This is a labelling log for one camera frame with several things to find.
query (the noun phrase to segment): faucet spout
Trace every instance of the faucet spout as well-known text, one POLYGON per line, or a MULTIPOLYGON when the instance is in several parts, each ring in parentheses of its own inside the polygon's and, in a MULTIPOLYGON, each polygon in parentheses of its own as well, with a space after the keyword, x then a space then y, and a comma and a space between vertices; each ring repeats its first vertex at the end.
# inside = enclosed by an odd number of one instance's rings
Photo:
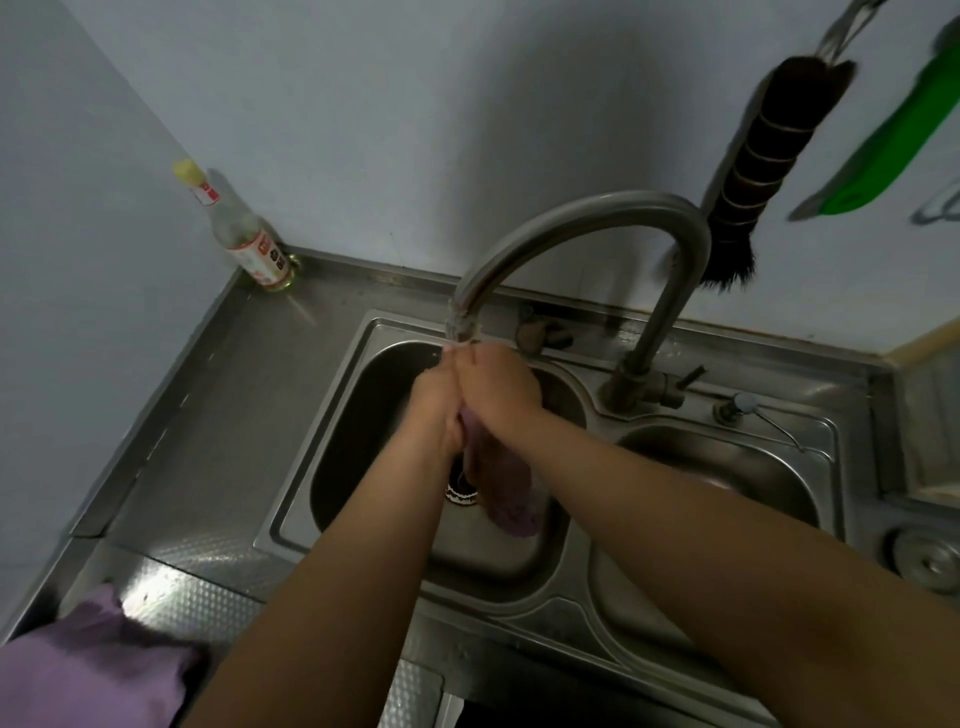
POLYGON ((500 240, 460 281, 450 299, 447 338, 457 342, 472 338, 477 332, 477 314, 487 297, 528 260, 589 232, 632 226, 666 231, 678 249, 670 278, 636 347, 624 356, 604 389, 605 404, 612 411, 633 408, 637 389, 642 389, 654 355, 700 282, 710 254, 707 219, 677 195, 649 190, 596 195, 554 207, 524 223, 500 240))

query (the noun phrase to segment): drain plug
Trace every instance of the drain plug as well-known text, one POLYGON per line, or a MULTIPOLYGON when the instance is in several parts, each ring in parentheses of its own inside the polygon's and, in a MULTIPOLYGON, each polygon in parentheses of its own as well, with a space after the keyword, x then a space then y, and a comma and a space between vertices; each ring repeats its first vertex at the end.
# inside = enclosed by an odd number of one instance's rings
POLYGON ((464 456, 457 455, 450 467, 450 478, 446 483, 446 499, 456 505, 476 505, 477 489, 467 482, 464 475, 464 456))

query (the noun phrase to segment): bottle cap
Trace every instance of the bottle cap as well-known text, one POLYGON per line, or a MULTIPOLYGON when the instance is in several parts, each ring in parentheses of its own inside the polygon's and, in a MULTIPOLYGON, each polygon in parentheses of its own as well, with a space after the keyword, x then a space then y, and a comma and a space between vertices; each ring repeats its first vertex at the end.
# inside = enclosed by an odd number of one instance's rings
POLYGON ((174 174, 177 179, 189 187, 199 187, 206 182, 206 174, 190 157, 174 162, 174 174))

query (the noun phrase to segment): hanging brush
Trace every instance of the hanging brush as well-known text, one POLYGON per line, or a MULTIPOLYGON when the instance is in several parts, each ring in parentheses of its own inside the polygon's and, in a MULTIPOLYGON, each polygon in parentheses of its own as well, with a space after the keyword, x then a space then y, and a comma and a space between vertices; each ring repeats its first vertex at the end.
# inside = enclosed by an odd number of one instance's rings
POLYGON ((886 0, 855 0, 830 28, 815 56, 794 56, 771 74, 759 112, 740 144, 707 222, 713 247, 701 286, 745 286, 756 259, 750 237, 817 127, 840 101, 856 71, 837 63, 886 0))

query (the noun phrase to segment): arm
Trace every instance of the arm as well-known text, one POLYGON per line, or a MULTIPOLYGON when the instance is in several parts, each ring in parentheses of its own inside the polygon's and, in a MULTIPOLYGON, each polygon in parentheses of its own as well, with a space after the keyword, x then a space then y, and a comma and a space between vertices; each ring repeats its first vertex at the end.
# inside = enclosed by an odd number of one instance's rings
POLYGON ((400 428, 237 641, 185 728, 376 725, 463 447, 460 403, 444 353, 418 377, 400 428))
POLYGON ((487 429, 784 724, 954 724, 960 619, 939 600, 815 528, 542 410, 506 348, 459 351, 457 371, 487 429))

